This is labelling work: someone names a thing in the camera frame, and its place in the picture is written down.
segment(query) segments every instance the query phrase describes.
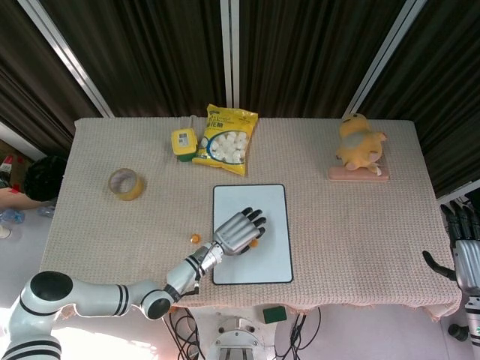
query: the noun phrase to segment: small yellow box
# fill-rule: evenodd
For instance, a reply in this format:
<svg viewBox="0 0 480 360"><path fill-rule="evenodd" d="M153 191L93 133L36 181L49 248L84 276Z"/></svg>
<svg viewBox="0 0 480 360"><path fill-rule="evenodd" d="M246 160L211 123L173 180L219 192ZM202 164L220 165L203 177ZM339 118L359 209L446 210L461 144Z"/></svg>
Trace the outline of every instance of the small yellow box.
<svg viewBox="0 0 480 360"><path fill-rule="evenodd" d="M172 132L173 154L180 161L191 161L197 152L197 135L191 127Z"/></svg>

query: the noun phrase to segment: tape roll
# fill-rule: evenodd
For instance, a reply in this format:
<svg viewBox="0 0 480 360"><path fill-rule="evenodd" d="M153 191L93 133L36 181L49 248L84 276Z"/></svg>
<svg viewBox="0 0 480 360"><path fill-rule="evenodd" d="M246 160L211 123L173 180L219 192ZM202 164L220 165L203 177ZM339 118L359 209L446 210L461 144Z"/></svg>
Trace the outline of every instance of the tape roll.
<svg viewBox="0 0 480 360"><path fill-rule="evenodd" d="M143 180L132 169L122 168L110 175L108 188L120 200L130 201L143 192Z"/></svg>

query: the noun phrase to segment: small orange ball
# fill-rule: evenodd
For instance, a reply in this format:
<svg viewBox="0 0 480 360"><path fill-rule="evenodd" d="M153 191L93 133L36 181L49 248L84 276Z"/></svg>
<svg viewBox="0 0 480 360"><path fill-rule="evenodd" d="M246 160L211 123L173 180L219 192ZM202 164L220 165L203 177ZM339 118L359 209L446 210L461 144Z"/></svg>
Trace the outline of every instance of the small orange ball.
<svg viewBox="0 0 480 360"><path fill-rule="evenodd" d="M202 237L199 234L192 234L192 237L190 238L192 244L198 244L200 241L202 241Z"/></svg>

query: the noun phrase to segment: green object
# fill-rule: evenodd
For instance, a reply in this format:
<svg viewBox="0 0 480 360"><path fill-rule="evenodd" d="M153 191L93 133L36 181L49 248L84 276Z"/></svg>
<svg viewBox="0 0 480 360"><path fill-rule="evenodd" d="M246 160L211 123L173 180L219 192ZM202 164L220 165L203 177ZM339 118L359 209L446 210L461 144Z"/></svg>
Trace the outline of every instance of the green object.
<svg viewBox="0 0 480 360"><path fill-rule="evenodd" d="M191 154L177 155L177 159L182 163L186 163L188 161L192 161L192 159L195 157L195 154L195 152L192 152Z"/></svg>
<svg viewBox="0 0 480 360"><path fill-rule="evenodd" d="M269 309L263 309L263 319L265 324L277 323L287 319L287 312L285 307L277 306L270 307Z"/></svg>

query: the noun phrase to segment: yellow toy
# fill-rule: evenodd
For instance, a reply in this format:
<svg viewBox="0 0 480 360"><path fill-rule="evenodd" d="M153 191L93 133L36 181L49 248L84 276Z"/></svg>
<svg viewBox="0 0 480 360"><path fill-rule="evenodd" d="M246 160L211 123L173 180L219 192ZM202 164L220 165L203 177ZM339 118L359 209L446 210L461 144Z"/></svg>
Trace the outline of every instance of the yellow toy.
<svg viewBox="0 0 480 360"><path fill-rule="evenodd" d="M337 158L343 161L345 169L353 171L364 167L377 176L382 175L377 161L382 157L382 141L387 140L387 136L372 131L367 118L362 114L348 115L340 126L340 138Z"/></svg>

